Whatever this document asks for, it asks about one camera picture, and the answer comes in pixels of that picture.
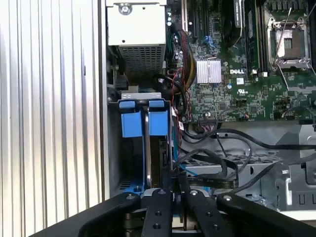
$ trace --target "heatsink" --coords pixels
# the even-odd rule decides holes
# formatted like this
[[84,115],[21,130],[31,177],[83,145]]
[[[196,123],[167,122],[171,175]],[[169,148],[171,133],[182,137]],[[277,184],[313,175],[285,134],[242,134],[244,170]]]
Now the heatsink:
[[222,67],[220,59],[197,61],[197,84],[221,83]]

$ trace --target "motherboard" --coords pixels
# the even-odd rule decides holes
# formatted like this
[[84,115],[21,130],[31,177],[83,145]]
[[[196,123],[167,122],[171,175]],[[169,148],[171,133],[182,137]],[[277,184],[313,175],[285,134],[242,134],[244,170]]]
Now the motherboard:
[[[214,121],[227,108],[245,112],[248,121],[311,119],[304,110],[282,114],[316,108],[312,7],[305,0],[171,1],[170,21],[186,28],[197,62],[182,121]],[[181,49],[169,64],[182,65]],[[238,111],[224,121],[243,120]]]

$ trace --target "black metal arm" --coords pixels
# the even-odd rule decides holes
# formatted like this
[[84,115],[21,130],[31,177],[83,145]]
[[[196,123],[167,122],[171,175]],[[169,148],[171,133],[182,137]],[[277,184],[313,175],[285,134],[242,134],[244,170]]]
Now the black metal arm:
[[117,218],[120,214],[137,208],[140,197],[133,193],[120,194],[64,221],[44,229],[31,237],[81,237],[90,226],[106,218]]
[[[193,218],[193,229],[199,232],[172,231],[172,213],[179,205],[179,197],[181,229],[187,230],[187,218]],[[90,237],[89,230],[99,227],[103,230],[99,237],[316,236],[316,228],[237,195],[223,194],[217,201],[206,197],[200,190],[191,190],[186,176],[180,174],[177,193],[156,189],[142,200],[133,193],[121,194],[32,237]]]

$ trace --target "green circuit board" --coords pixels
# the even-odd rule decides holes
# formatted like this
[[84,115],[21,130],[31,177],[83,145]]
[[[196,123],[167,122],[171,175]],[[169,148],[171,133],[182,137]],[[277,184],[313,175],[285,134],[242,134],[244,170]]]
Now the green circuit board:
[[[215,47],[210,47],[203,42],[205,36],[202,30],[196,40],[191,37],[190,30],[188,32],[196,60],[206,60],[210,57],[221,60],[222,81],[216,84],[193,83],[189,90],[190,106],[187,122],[214,120],[221,111],[227,108],[238,108],[246,112],[249,115],[249,121],[279,120],[281,113],[294,106],[311,108],[312,102],[316,99],[316,89],[314,89],[316,88],[316,77],[312,70],[285,71],[284,77],[290,87],[287,89],[280,72],[274,72],[271,68],[269,68],[268,77],[254,77],[249,73],[251,64],[247,63],[249,45],[246,34],[248,32],[244,30],[241,39],[233,47],[225,47],[223,39],[225,16],[222,13],[224,2],[224,0],[208,1],[208,33],[212,37]],[[285,20],[290,6],[288,5],[288,8],[284,9],[283,2],[289,1],[266,1],[265,18],[274,17],[279,21]],[[297,8],[293,7],[289,19],[297,19],[308,14],[305,1],[297,0],[295,2],[297,2]],[[189,21],[190,10],[190,5],[188,5]],[[197,12],[202,16],[201,0],[197,0]],[[176,22],[181,19],[179,15],[172,17]],[[248,12],[245,12],[245,18],[248,17]],[[202,29],[203,21],[201,20],[199,24],[201,24],[199,28]],[[289,113],[284,119],[310,119],[310,115],[300,111],[299,113]],[[225,121],[240,121],[239,113],[228,113]]]

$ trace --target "cpu socket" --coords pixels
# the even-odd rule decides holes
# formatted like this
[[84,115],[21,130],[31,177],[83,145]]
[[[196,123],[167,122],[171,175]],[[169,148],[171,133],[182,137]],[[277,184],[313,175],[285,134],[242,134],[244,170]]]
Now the cpu socket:
[[268,22],[268,52],[272,69],[312,69],[308,44],[308,32],[303,17],[297,21],[275,21],[270,18]]

